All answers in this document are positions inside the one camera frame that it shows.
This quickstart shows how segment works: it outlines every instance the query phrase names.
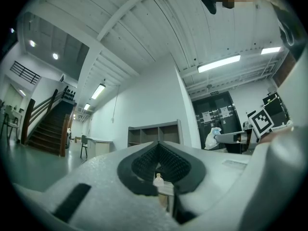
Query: ceiling light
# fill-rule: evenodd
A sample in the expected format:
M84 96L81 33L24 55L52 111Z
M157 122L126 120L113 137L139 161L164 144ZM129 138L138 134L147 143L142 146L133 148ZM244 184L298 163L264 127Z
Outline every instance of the ceiling light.
M56 60L58 60L58 54L56 54L56 53L54 53L54 54L52 54L52 56L54 57L54 59L56 59Z
M274 47L274 48L266 48L263 49L261 52L261 55L263 54L267 54L267 53L273 53L273 52L278 52L280 50L281 47Z
M22 90L19 90L24 96L26 95Z
M92 95L92 99L96 99L98 95L105 89L105 87L106 87L105 85L100 84L96 89L96 91L94 92L94 94Z
M240 58L241 58L240 55L236 55L236 56L229 57L229 58L226 58L226 59L222 59L222 60L210 63L210 64L205 64L205 65L198 67L198 72L201 73L201 72L210 70L212 68L216 68L216 67L220 67L220 66L223 66L223 65L226 65L226 64L238 62L240 60Z
M32 47L35 47L35 42L33 42L32 40L30 40L30 45L31 45Z
M86 106L83 109L88 110L89 107L90 107L90 105L87 103Z

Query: ceiling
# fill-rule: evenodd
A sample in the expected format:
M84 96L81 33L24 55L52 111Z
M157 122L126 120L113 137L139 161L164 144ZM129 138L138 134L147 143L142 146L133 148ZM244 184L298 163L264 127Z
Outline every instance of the ceiling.
M283 47L260 54L262 48L282 46L276 14L264 0L234 9L218 3L215 15L200 0L37 0L28 11L89 46L77 102L90 103L91 109L168 53L192 100L270 78L287 54ZM201 64L234 54L241 55L240 62L197 72ZM106 89L91 99L104 79Z
M30 12L23 16L23 33L28 53L55 66L73 79L79 79L88 46ZM30 40L35 42L35 47L30 45ZM53 53L58 54L58 60L52 57Z

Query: white desk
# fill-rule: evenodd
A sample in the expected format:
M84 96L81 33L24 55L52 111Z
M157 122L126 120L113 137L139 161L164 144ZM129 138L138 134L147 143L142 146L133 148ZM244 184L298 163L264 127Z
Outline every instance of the white desk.
M110 152L110 143L102 138L87 137L88 139L88 159Z

